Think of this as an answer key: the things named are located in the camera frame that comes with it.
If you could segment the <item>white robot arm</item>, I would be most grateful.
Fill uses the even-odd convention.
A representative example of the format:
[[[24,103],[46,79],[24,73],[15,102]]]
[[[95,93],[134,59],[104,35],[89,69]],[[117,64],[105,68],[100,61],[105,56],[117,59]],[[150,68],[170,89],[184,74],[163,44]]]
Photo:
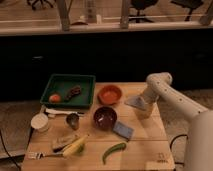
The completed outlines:
[[[150,74],[146,83],[139,95],[142,110],[147,111],[162,97],[189,123],[183,171],[213,171],[213,110],[172,88],[168,72]]]

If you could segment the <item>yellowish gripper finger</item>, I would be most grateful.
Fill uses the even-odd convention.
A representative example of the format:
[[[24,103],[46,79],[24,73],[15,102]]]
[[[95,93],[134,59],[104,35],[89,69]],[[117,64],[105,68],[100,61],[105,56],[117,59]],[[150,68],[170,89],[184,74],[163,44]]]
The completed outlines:
[[[152,104],[147,104],[143,109],[139,108],[136,111],[136,114],[141,118],[141,119],[147,119],[151,116],[153,111],[153,105]]]

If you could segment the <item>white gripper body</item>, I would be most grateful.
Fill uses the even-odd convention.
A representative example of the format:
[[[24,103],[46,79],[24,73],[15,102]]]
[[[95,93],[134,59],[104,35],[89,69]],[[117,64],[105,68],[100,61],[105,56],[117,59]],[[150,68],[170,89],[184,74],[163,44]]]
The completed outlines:
[[[158,100],[159,95],[150,87],[147,87],[141,94],[141,98],[147,104],[153,104]]]

